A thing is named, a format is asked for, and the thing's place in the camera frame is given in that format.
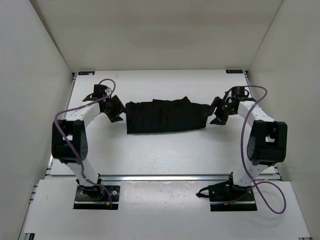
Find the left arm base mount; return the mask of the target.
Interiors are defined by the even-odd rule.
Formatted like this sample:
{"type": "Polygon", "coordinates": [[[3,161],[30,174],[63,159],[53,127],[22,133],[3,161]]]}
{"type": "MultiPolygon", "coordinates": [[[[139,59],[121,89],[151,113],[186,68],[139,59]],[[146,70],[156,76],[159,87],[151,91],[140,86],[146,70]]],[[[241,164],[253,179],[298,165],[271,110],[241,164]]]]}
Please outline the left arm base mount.
{"type": "Polygon", "coordinates": [[[83,186],[77,179],[77,188],[74,197],[75,210],[118,210],[120,199],[120,185],[105,185],[105,190],[97,186],[83,186]]]}

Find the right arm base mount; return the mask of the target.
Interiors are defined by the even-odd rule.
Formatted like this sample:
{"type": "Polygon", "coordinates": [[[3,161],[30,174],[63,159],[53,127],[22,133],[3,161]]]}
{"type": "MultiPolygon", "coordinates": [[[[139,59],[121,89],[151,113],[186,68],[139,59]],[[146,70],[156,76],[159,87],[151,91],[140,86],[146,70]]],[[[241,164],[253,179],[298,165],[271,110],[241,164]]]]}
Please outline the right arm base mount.
{"type": "Polygon", "coordinates": [[[251,186],[237,186],[227,181],[208,185],[196,194],[198,198],[209,199],[211,212],[254,212],[257,211],[251,186]]]}

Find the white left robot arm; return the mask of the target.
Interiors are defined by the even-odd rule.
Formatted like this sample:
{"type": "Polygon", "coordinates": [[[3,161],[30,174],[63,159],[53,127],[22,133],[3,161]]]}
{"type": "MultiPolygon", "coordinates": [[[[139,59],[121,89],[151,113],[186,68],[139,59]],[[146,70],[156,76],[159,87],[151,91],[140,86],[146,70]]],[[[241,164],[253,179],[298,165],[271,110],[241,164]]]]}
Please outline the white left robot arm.
{"type": "Polygon", "coordinates": [[[101,198],[111,202],[110,191],[101,182],[101,175],[94,170],[88,160],[89,145],[87,126],[100,114],[105,114],[112,123],[122,121],[122,113],[127,113],[117,95],[84,101],[81,106],[65,111],[70,115],[52,123],[51,153],[53,158],[66,165],[77,177],[77,183],[85,194],[95,200],[101,198]]]}

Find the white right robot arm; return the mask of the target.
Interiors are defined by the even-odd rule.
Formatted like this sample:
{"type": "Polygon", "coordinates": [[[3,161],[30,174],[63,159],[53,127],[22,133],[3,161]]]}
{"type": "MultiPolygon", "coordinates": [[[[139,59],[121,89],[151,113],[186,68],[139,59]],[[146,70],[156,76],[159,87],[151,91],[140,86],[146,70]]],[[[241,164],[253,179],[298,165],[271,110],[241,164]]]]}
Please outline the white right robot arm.
{"type": "Polygon", "coordinates": [[[262,171],[281,163],[286,158],[288,126],[268,116],[254,98],[215,97],[205,116],[215,115],[210,124],[224,126],[229,116],[243,117],[243,128],[250,126],[246,150],[242,151],[242,168],[229,176],[229,184],[224,187],[224,195],[236,200],[252,186],[252,179],[262,171]]]}

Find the black pleated skirt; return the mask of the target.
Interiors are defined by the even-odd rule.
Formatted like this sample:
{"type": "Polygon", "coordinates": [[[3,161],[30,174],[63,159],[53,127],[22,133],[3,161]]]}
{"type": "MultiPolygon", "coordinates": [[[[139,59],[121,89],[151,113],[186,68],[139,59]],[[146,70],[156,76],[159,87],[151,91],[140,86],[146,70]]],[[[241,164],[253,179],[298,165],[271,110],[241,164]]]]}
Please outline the black pleated skirt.
{"type": "Polygon", "coordinates": [[[205,128],[210,105],[191,102],[185,96],[176,100],[130,101],[125,108],[128,134],[158,134],[205,128]]]}

